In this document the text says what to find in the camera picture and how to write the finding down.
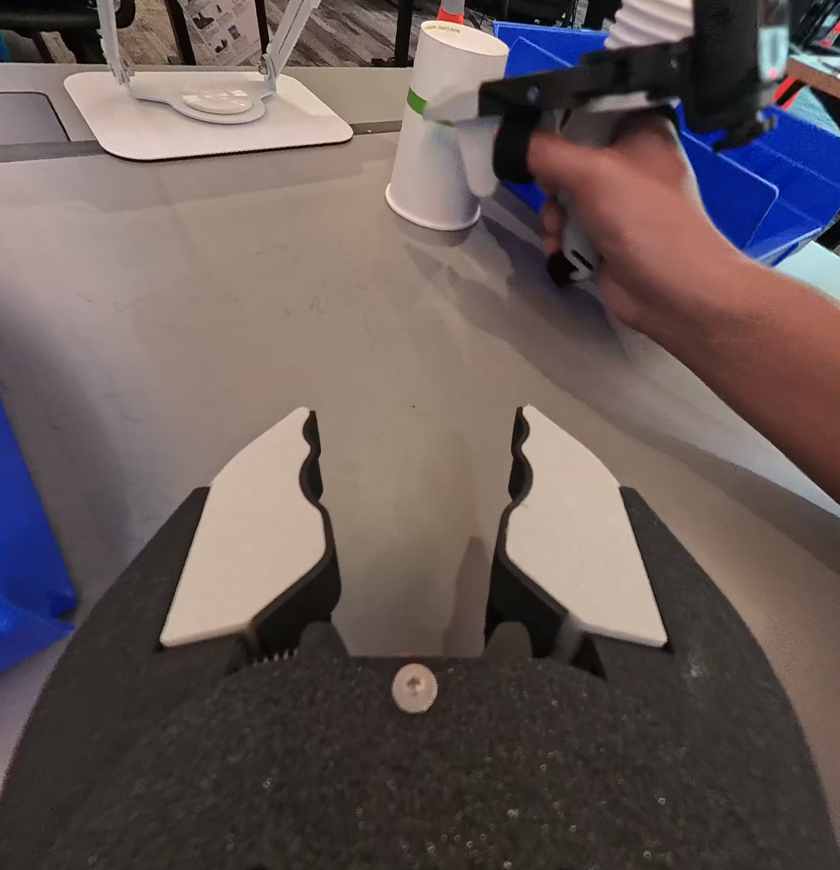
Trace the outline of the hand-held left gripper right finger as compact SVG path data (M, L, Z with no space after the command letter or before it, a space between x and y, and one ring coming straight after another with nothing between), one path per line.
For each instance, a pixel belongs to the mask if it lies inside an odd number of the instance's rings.
M607 466L534 406L517 408L509 502L494 546L487 648L502 625L535 658L570 662L588 638L664 650L668 634Z

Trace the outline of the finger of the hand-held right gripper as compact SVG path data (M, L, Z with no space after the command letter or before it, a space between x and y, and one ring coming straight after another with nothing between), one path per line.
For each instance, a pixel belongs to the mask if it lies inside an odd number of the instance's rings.
M501 183L534 179L526 157L531 138L559 133L564 110L544 104L539 87L478 87L426 103L424 120L454 129L469 190L489 198Z

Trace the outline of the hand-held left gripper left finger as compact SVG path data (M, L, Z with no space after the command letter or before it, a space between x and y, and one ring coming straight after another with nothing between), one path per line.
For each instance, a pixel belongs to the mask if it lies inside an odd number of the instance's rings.
M160 635L165 648L240 638L274 658L329 622L341 595L321 499L317 415L297 408L213 478Z

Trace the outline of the white paper cup green band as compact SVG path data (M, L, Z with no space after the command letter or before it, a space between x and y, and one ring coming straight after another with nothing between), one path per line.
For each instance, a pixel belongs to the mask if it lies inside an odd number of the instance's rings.
M424 120L426 103L499 81L510 49L483 30L429 20L421 25L388 205L416 225L459 232L478 222L480 200L468 187L451 127Z

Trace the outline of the stack of white paper cups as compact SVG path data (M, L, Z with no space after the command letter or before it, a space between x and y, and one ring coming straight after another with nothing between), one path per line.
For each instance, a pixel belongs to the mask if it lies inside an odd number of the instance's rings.
M604 49L678 43L693 32L692 1L624 1L614 16Z

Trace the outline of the blue plastic bin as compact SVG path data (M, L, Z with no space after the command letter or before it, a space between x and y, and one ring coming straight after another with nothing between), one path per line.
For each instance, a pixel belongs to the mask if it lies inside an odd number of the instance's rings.
M601 30L493 23L510 49L505 76L569 68L603 49ZM775 127L740 149L716 152L720 133L697 134L676 106L680 140L710 220L732 245L775 266L816 240L840 210L840 134L794 111L765 111Z
M0 397L0 676L69 636L77 604Z

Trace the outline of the person's right forearm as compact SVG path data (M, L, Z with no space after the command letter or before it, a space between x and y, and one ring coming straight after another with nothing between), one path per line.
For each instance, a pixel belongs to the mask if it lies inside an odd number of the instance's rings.
M646 331L840 506L840 305L737 254L658 272Z

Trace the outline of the black pole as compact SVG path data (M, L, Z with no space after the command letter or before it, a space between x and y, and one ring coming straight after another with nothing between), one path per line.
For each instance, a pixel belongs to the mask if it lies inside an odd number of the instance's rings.
M414 5L414 1L396 2L396 32L392 57L393 65L396 68L407 68L410 65L410 40Z

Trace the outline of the wooden table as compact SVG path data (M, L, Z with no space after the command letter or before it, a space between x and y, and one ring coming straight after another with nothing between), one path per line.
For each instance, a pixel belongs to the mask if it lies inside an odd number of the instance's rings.
M796 82L827 94L840 101L840 60L822 58L809 53L789 56L786 74Z

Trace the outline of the white sign stand base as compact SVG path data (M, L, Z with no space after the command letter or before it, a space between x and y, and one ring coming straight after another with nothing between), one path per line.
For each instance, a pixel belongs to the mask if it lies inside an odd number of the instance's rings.
M64 87L99 145L137 162L342 144L351 127L284 73L319 4L288 3L258 71L135 72L121 57L113 2L98 1L110 72L77 73Z

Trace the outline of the black office chair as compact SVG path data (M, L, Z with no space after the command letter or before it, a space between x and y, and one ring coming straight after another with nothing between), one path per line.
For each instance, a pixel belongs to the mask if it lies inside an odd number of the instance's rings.
M78 63L103 64L96 1L0 1L0 30L31 39L47 63L42 34L58 33Z

